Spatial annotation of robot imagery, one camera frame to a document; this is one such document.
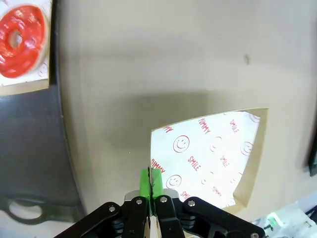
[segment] brown speck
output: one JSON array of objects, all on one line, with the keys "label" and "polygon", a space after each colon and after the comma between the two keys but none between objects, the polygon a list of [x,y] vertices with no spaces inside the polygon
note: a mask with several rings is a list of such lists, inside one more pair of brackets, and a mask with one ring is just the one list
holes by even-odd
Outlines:
[{"label": "brown speck", "polygon": [[244,62],[246,63],[246,65],[250,64],[251,58],[250,58],[250,56],[248,54],[245,54],[243,59],[244,59]]}]

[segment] silver screw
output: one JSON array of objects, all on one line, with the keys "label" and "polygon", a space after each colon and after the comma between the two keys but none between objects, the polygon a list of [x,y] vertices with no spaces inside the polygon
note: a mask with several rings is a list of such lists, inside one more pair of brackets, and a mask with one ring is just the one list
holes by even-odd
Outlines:
[{"label": "silver screw", "polygon": [[196,203],[193,200],[188,201],[188,206],[193,207]]},{"label": "silver screw", "polygon": [[114,212],[114,211],[115,211],[115,207],[114,206],[109,207],[109,212]]},{"label": "silver screw", "polygon": [[167,202],[167,198],[166,198],[166,197],[161,197],[161,198],[159,199],[159,201],[160,201],[160,202]]},{"label": "silver screw", "polygon": [[259,234],[258,233],[252,233],[251,234],[251,238],[259,238]]}]

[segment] beige table surface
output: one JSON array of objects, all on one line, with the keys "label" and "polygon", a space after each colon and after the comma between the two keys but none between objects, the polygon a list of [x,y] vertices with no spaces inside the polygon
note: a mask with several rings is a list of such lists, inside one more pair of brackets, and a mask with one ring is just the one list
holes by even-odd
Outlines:
[{"label": "beige table surface", "polygon": [[317,99],[315,0],[67,0],[63,106],[88,211],[123,203],[150,161],[150,131],[269,107],[249,220],[317,190],[306,154]]}]

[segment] red donut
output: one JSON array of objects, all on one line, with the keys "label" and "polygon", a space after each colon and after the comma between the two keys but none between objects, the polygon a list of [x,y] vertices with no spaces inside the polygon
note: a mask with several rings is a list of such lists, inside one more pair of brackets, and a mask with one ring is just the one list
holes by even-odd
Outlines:
[{"label": "red donut", "polygon": [[48,34],[46,17],[37,6],[10,10],[0,21],[0,73],[17,78],[38,67],[47,51]]}]

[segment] black tray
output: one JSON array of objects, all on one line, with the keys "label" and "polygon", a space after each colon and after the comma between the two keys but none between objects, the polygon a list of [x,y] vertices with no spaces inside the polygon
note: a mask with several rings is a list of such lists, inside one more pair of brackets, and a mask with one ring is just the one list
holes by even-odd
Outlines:
[{"label": "black tray", "polygon": [[[59,13],[53,1],[49,89],[0,96],[0,210],[25,224],[77,222],[84,212],[74,180],[60,101]],[[39,205],[40,217],[12,214],[11,202]]]}]

